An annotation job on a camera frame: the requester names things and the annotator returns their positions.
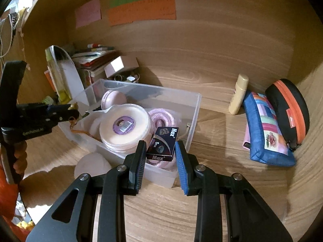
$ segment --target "metal bolt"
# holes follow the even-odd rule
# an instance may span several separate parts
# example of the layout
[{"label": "metal bolt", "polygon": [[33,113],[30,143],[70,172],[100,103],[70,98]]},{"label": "metal bolt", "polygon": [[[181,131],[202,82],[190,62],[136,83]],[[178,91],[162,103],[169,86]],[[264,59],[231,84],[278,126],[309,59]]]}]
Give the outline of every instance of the metal bolt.
[{"label": "metal bolt", "polygon": [[125,171],[126,169],[127,169],[127,166],[125,166],[125,165],[119,165],[117,167],[117,170],[120,171],[120,172]]},{"label": "metal bolt", "polygon": [[88,179],[88,174],[87,173],[83,173],[80,175],[80,180],[84,181]]},{"label": "metal bolt", "polygon": [[233,178],[234,178],[235,180],[242,180],[243,176],[242,176],[242,174],[234,173],[234,174],[233,174]]},{"label": "metal bolt", "polygon": [[200,171],[201,172],[201,171],[204,171],[205,169],[206,169],[205,165],[197,165],[196,166],[196,170],[197,171]]}]

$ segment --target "transparent storage container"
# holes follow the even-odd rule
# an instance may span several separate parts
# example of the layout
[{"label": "transparent storage container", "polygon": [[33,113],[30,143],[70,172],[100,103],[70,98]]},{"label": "transparent storage container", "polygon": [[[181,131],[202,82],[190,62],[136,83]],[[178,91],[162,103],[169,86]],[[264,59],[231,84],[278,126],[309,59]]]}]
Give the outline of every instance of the transparent storage container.
[{"label": "transparent storage container", "polygon": [[[187,124],[191,124],[187,136],[182,139],[186,151],[189,151],[200,109],[200,94],[160,86],[100,79],[86,88],[70,103],[77,102],[80,114],[83,115],[86,111],[98,108],[101,105],[101,98],[104,93],[111,89],[124,93],[128,103],[140,105],[146,110],[164,108],[180,114],[180,135],[181,132],[183,133],[186,131]],[[90,152],[102,154],[112,166],[123,163],[125,158],[124,154],[111,152],[102,142],[97,141],[86,134],[72,133],[69,129],[69,122],[59,123],[59,127],[69,140],[86,147]],[[160,186],[171,188],[177,175],[177,171],[167,171],[154,167],[148,163],[145,165],[144,177]]]}]

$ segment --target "orange clothing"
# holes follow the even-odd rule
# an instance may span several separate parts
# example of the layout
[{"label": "orange clothing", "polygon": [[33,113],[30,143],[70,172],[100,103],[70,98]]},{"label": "orange clothing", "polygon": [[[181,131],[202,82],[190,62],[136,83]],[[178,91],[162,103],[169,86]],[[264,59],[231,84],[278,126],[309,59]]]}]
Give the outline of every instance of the orange clothing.
[{"label": "orange clothing", "polygon": [[18,198],[18,185],[7,184],[3,169],[0,167],[0,216],[4,218],[14,234],[25,242],[30,231],[14,225],[11,220],[15,215]]}]

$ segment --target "barcode label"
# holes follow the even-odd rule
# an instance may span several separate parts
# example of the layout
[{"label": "barcode label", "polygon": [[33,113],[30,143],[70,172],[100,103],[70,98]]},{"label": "barcode label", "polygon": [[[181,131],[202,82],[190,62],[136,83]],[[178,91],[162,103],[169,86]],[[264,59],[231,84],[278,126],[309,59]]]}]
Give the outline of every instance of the barcode label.
[{"label": "barcode label", "polygon": [[120,128],[120,131],[121,132],[126,132],[127,131],[127,129],[130,127],[132,125],[132,123],[131,122],[129,122],[129,121],[125,121],[124,122],[124,125]]}]

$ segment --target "max box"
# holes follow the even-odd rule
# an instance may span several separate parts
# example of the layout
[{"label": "max box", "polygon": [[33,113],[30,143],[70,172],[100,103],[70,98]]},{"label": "max box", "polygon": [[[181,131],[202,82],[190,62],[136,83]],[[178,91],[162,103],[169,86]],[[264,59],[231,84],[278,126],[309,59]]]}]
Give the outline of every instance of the max box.
[{"label": "max box", "polygon": [[158,127],[148,147],[146,158],[172,161],[177,140],[178,127]]}]

